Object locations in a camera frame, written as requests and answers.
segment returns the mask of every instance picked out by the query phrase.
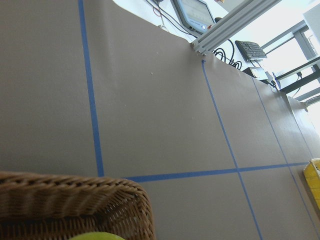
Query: keyboard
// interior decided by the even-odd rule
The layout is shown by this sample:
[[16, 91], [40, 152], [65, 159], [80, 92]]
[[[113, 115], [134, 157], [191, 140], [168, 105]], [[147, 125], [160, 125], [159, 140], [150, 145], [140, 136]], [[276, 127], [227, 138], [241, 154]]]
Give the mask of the keyboard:
[[267, 56], [262, 48], [255, 42], [251, 41], [235, 41], [244, 60], [261, 60], [266, 59]]

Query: blue tape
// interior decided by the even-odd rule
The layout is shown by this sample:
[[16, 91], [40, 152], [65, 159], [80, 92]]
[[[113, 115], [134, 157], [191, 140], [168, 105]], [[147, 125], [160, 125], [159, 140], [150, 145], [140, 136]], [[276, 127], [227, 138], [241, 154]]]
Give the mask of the blue tape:
[[307, 164], [308, 162], [298, 162], [298, 163], [278, 164], [278, 165], [241, 167], [238, 169], [230, 168], [230, 169], [221, 169], [221, 170], [191, 171], [191, 172], [180, 172], [180, 173], [144, 175], [144, 176], [130, 176], [130, 177], [124, 177], [124, 178], [135, 181], [137, 183], [145, 183], [145, 182], [172, 180], [172, 179], [185, 179], [185, 178], [212, 176], [212, 175], [234, 174], [237, 172], [250, 172], [250, 171], [268, 170], [268, 169], [287, 168], [287, 167], [293, 167], [293, 166], [306, 166]]
[[293, 116], [293, 118], [294, 118], [295, 123], [296, 123], [296, 125], [297, 125], [297, 127], [298, 127], [298, 129], [299, 129], [299, 131], [300, 131], [300, 133], [301, 133], [301, 136], [302, 136], [302, 138], [303, 138], [303, 140], [304, 140], [304, 142], [305, 142], [305, 145], [306, 145], [306, 147], [308, 148], [308, 151], [309, 151], [309, 153], [310, 153], [311, 158], [314, 159], [314, 156], [313, 156], [313, 154], [312, 154], [312, 152], [311, 152], [311, 149], [309, 148], [309, 145], [308, 145], [308, 143], [307, 143], [307, 141], [306, 141], [306, 139], [305, 139], [305, 136], [303, 135], [303, 133], [302, 133], [302, 131], [301, 131], [301, 129], [300, 129], [300, 126], [299, 126], [299, 124], [298, 124], [298, 122], [297, 122], [296, 117]]
[[260, 95], [260, 93], [259, 93], [259, 91], [258, 91], [258, 88], [257, 88], [257, 85], [256, 85], [256, 83], [255, 83], [255, 80], [254, 80], [253, 77], [252, 77], [251, 79], [252, 79], [253, 85], [254, 85], [254, 87], [255, 87], [255, 90], [256, 90], [256, 92], [257, 92], [257, 94], [258, 94], [258, 97], [259, 97], [259, 99], [260, 99], [260, 102], [261, 102], [261, 104], [262, 104], [262, 107], [263, 107], [263, 110], [264, 110], [264, 112], [265, 112], [265, 115], [266, 115], [266, 117], [267, 117], [267, 119], [268, 119], [268, 121], [269, 121], [269, 124], [270, 124], [271, 128], [272, 128], [272, 131], [273, 131], [273, 134], [274, 134], [274, 136], [275, 136], [276, 142], [278, 143], [278, 145], [279, 145], [279, 147], [280, 147], [281, 153], [282, 153], [282, 155], [283, 155], [283, 157], [284, 157], [284, 160], [285, 160], [285, 162], [286, 162], [286, 164], [287, 164], [287, 167], [289, 168], [289, 171], [290, 171], [290, 174], [291, 174], [292, 179], [293, 179], [293, 181], [294, 181], [294, 184], [295, 184], [295, 186], [296, 186], [296, 188], [297, 188], [297, 190], [298, 190], [298, 192], [299, 192], [299, 195], [300, 195], [300, 198], [301, 198], [301, 200], [302, 200], [302, 202], [303, 202], [304, 208], [305, 208], [305, 210], [306, 210], [306, 212], [307, 212], [307, 214], [308, 214], [308, 216], [309, 216], [309, 218], [310, 218], [310, 220], [311, 220], [311, 222], [312, 222], [312, 225], [313, 225], [313, 228], [314, 228], [314, 230], [315, 230], [315, 232], [316, 232], [316, 235], [318, 236], [318, 239], [320, 240], [320, 234], [319, 234], [319, 232], [318, 232], [318, 230], [317, 230], [317, 228], [316, 228], [316, 225], [315, 225], [315, 223], [314, 223], [314, 221], [313, 221], [313, 219], [312, 219], [312, 217], [311, 217], [311, 214], [310, 214], [310, 212], [309, 212], [309, 210], [308, 210], [307, 204], [306, 204], [306, 202], [305, 202], [305, 200], [304, 200], [304, 198], [303, 198], [303, 196], [302, 196], [302, 193], [301, 193], [300, 188], [299, 188], [299, 186], [298, 186], [297, 180], [296, 180], [296, 178], [295, 178], [295, 176], [294, 176], [294, 174], [293, 174], [293, 172], [292, 172], [292, 170], [291, 170], [291, 168], [290, 168], [291, 166], [290, 166], [290, 164], [288, 163], [286, 154], [285, 154], [285, 152], [284, 152], [284, 150], [283, 150], [283, 148], [282, 148], [282, 146], [281, 146], [281, 144], [280, 144], [280, 142], [279, 142], [279, 139], [278, 139], [278, 137], [277, 137], [276, 131], [275, 131], [275, 129], [274, 129], [274, 126], [273, 126], [272, 123], [271, 123], [271, 120], [270, 120], [270, 118], [269, 118], [269, 115], [268, 115], [268, 112], [267, 112], [267, 110], [266, 110], [265, 104], [264, 104], [264, 102], [262, 101], [261, 95]]
[[170, 179], [184, 179], [184, 178], [203, 177], [203, 176], [210, 176], [210, 175], [232, 174], [232, 173], [236, 173], [236, 172], [237, 172], [237, 170], [235, 168], [233, 168], [233, 169], [222, 169], [222, 170], [193, 171], [193, 172], [146, 175], [146, 176], [132, 176], [132, 177], [125, 177], [125, 178], [132, 180], [132, 181], [135, 181], [137, 183], [143, 183], [143, 182], [170, 180]]
[[83, 56], [84, 56], [84, 63], [85, 63], [86, 83], [87, 83], [88, 95], [89, 95], [95, 160], [96, 160], [98, 176], [103, 177], [105, 175], [105, 172], [104, 172], [104, 165], [102, 161], [98, 117], [97, 117], [96, 102], [95, 102], [94, 84], [93, 84], [92, 73], [91, 73], [90, 54], [89, 54], [83, 0], [78, 0], [78, 8], [79, 8], [79, 16], [80, 16], [80, 28], [81, 28]]
[[229, 138], [228, 138], [227, 132], [226, 132], [226, 130], [225, 130], [225, 126], [224, 126], [224, 124], [223, 124], [223, 122], [222, 122], [222, 119], [221, 119], [221, 116], [220, 116], [220, 113], [219, 113], [218, 106], [217, 106], [217, 104], [216, 104], [216, 100], [215, 100], [214, 94], [213, 94], [213, 92], [212, 92], [210, 83], [209, 83], [209, 81], [208, 81], [208, 77], [207, 77], [207, 73], [206, 73], [206, 68], [205, 68], [205, 61], [204, 61], [204, 60], [201, 61], [201, 65], [202, 65], [203, 75], [204, 75], [206, 84], [207, 84], [207, 86], [208, 86], [208, 88], [209, 88], [209, 92], [210, 92], [210, 95], [211, 95], [211, 99], [212, 99], [212, 102], [213, 102], [213, 105], [214, 105], [216, 114], [217, 114], [217, 116], [218, 116], [218, 119], [219, 119], [219, 122], [220, 122], [220, 125], [221, 125], [221, 128], [222, 128], [222, 131], [223, 131], [223, 135], [224, 135], [225, 141], [226, 141], [226, 143], [227, 143], [227, 145], [228, 145], [230, 154], [231, 154], [231, 156], [232, 156], [233, 163], [234, 163], [235, 168], [236, 168], [236, 170], [237, 170], [238, 177], [239, 177], [239, 179], [240, 179], [241, 186], [242, 186], [242, 188], [243, 188], [243, 192], [244, 192], [246, 201], [247, 201], [247, 203], [248, 203], [248, 205], [249, 205], [249, 208], [250, 208], [250, 211], [251, 211], [251, 214], [252, 214], [252, 217], [253, 217], [253, 221], [254, 221], [256, 230], [257, 230], [257, 232], [258, 232], [258, 234], [259, 234], [260, 240], [263, 240], [263, 237], [262, 237], [262, 234], [261, 234], [261, 231], [260, 231], [260, 227], [259, 227], [259, 225], [258, 225], [257, 218], [256, 218], [256, 215], [255, 215], [255, 212], [254, 212], [254, 209], [253, 209], [252, 204], [251, 204], [251, 201], [250, 201], [250, 199], [249, 199], [249, 195], [248, 195], [248, 192], [247, 192], [245, 183], [244, 183], [244, 181], [243, 181], [243, 179], [242, 179], [242, 176], [241, 176], [241, 174], [240, 174], [240, 171], [239, 171], [239, 168], [238, 168], [238, 163], [237, 163], [236, 158], [235, 158], [235, 155], [234, 155], [234, 153], [233, 153], [233, 151], [232, 151], [231, 144], [230, 144], [230, 142], [229, 142]]

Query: yellow object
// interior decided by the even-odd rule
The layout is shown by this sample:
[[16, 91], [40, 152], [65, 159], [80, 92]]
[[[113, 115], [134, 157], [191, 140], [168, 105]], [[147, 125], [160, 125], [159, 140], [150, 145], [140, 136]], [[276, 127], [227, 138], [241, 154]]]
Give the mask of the yellow object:
[[303, 173], [316, 204], [320, 209], [320, 158], [312, 159]]
[[69, 240], [124, 240], [122, 237], [108, 233], [108, 232], [88, 232]]

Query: monitor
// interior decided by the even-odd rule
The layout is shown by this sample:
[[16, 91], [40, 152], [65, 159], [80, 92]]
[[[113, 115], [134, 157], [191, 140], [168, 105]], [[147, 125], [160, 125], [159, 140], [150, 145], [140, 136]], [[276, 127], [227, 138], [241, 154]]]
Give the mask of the monitor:
[[172, 0], [182, 24], [190, 31], [203, 34], [215, 23], [208, 5], [201, 0]]

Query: wicker basket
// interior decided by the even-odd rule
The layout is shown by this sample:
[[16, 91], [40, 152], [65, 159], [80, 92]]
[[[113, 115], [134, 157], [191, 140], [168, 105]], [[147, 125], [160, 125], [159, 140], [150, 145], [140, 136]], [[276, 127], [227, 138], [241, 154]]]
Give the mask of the wicker basket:
[[144, 189], [126, 179], [0, 171], [1, 240], [67, 240], [88, 232], [155, 240]]

